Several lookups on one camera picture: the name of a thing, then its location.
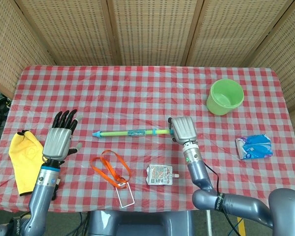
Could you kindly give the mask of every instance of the green tube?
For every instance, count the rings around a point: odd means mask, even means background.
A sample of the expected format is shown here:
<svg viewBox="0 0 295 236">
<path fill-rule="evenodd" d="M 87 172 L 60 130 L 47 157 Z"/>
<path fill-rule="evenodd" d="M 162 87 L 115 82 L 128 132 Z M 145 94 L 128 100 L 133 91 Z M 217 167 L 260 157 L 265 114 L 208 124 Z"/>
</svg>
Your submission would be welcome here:
<svg viewBox="0 0 295 236">
<path fill-rule="evenodd" d="M 144 135 L 158 135 L 158 134 L 173 134 L 172 130 L 169 129 L 136 129 L 136 130 L 126 130 L 126 131 L 97 131 L 93 133 L 94 137 L 112 137 L 112 136 L 131 136 L 138 137 Z"/>
</svg>

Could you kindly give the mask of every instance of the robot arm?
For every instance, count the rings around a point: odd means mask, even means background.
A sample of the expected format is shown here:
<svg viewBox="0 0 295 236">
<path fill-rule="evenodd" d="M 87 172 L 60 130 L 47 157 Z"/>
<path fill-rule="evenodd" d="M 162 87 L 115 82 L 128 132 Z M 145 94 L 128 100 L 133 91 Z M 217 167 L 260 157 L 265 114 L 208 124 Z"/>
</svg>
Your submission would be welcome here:
<svg viewBox="0 0 295 236">
<path fill-rule="evenodd" d="M 197 145 L 197 132 L 191 117 L 170 118 L 174 139 L 183 145 L 192 182 L 200 188 L 194 192 L 192 201 L 196 208 L 214 209 L 273 228 L 275 236 L 295 236 L 295 191 L 277 189 L 269 196 L 270 209 L 259 199 L 236 194 L 217 193 L 208 176 Z"/>
<path fill-rule="evenodd" d="M 40 236 L 45 231 L 46 214 L 48 212 L 54 189 L 60 173 L 60 165 L 68 154 L 76 153 L 79 148 L 69 149 L 71 135 L 78 123 L 72 118 L 77 110 L 62 114 L 59 112 L 49 130 L 42 155 L 46 159 L 42 164 L 35 187 L 29 202 L 31 217 L 21 228 L 22 236 Z"/>
</svg>

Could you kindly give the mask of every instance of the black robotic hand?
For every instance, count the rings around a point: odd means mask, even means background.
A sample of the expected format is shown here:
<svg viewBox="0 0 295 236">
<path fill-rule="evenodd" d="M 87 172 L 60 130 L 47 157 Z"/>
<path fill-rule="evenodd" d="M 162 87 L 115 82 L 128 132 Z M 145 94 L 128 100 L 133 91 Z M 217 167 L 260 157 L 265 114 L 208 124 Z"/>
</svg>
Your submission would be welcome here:
<svg viewBox="0 0 295 236">
<path fill-rule="evenodd" d="M 44 158 L 62 162 L 66 156 L 78 152 L 81 148 L 81 144 L 78 144 L 76 148 L 69 149 L 71 136 L 78 124 L 78 119 L 73 119 L 76 112 L 75 109 L 57 113 L 45 141 L 42 152 Z"/>
</svg>

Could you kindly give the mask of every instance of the yellow tape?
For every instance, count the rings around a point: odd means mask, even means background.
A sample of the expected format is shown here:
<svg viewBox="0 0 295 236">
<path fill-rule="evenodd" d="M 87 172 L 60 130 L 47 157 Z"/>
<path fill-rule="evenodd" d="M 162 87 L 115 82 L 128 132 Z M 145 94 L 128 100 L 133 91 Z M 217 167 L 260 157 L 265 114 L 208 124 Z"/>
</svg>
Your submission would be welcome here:
<svg viewBox="0 0 295 236">
<path fill-rule="evenodd" d="M 238 224 L 238 231 L 239 231 L 239 234 L 240 234 L 241 236 L 246 236 L 244 220 L 242 220 L 242 221 Z"/>
</svg>

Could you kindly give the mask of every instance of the black label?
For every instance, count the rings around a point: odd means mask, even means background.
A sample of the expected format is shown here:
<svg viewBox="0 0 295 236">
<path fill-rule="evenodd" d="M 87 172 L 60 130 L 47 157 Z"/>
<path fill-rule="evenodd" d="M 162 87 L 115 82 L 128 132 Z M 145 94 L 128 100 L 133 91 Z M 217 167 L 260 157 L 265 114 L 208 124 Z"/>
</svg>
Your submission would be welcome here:
<svg viewBox="0 0 295 236">
<path fill-rule="evenodd" d="M 224 196 L 225 196 L 224 193 L 220 193 L 219 195 L 217 195 L 217 199 L 216 199 L 216 202 L 215 202 L 215 210 L 223 212 L 222 205 L 223 205 L 223 202 L 224 202 Z"/>
<path fill-rule="evenodd" d="M 20 219 L 16 219 L 16 235 L 20 235 Z"/>
</svg>

